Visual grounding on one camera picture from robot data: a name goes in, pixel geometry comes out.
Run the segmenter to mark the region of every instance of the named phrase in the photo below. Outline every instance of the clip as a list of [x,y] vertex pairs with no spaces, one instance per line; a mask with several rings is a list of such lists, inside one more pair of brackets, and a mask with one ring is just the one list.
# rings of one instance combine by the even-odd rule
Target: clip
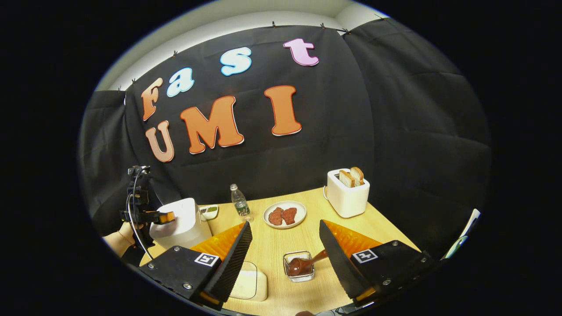
[[383,20],[383,21],[386,21],[386,19],[385,19],[385,18],[383,18],[383,17],[380,17],[380,16],[379,16],[378,14],[376,14],[376,13],[374,13],[374,15],[376,15],[377,17],[379,17],[379,19],[381,19],[381,20]]

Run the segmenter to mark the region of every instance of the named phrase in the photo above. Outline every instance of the pink letter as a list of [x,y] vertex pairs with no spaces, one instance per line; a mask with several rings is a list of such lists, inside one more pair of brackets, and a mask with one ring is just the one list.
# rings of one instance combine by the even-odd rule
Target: pink letter
[[307,49],[313,49],[314,45],[311,43],[305,43],[302,38],[296,38],[290,40],[283,44],[283,47],[290,48],[291,54],[293,55],[293,60],[299,65],[303,66],[314,66],[320,61],[318,57],[310,57]]

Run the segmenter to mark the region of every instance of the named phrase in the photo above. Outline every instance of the white container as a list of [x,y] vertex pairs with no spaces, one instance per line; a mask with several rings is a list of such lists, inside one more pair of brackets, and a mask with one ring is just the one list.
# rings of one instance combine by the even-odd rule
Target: white container
[[339,216],[350,218],[363,214],[367,209],[367,199],[369,197],[370,184],[363,179],[365,184],[358,187],[348,188],[339,180],[339,171],[350,172],[349,169],[341,168],[328,172],[328,182],[325,195],[330,204]]
[[158,211],[174,212],[175,216],[175,221],[171,223],[150,226],[150,237],[166,250],[175,245],[191,248],[212,237],[207,220],[192,198],[166,204]]
[[230,297],[249,301],[263,301],[268,298],[268,278],[254,263],[244,261]]

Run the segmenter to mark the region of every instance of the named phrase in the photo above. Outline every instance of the blue letter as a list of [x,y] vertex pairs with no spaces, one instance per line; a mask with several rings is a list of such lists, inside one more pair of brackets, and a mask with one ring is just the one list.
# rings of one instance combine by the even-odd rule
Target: blue letter
[[250,68],[252,60],[248,57],[252,51],[248,47],[231,49],[220,56],[220,63],[223,66],[220,72],[225,76],[243,73]]
[[192,73],[191,68],[187,67],[170,77],[171,85],[168,87],[166,94],[171,98],[177,96],[180,92],[191,89],[193,83],[195,83],[195,80],[191,79]]

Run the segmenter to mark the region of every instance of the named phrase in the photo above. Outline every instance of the plastic bottle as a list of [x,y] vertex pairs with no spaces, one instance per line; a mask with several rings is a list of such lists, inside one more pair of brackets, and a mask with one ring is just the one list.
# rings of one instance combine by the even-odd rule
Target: plastic bottle
[[248,203],[246,202],[246,197],[244,197],[244,194],[242,194],[236,184],[230,185],[230,197],[234,207],[236,208],[236,212],[238,212],[242,221],[251,222],[253,219],[250,214]]

